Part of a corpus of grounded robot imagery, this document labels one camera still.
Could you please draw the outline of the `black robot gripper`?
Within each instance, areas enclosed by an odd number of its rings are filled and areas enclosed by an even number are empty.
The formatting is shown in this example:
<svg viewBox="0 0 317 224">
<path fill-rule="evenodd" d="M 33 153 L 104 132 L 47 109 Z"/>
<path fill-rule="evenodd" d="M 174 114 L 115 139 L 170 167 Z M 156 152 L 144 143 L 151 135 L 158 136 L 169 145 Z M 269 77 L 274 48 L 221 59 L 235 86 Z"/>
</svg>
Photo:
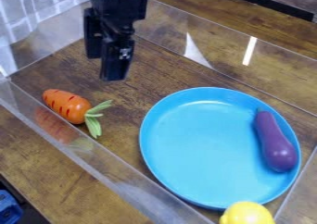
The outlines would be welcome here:
<svg viewBox="0 0 317 224">
<path fill-rule="evenodd" d="M 102 55 L 100 79 L 122 81 L 134 56 L 134 22 L 146 17 L 147 0 L 91 0 L 84 10 L 84 44 L 87 58 Z M 106 34 L 118 34 L 112 38 Z"/>
</svg>

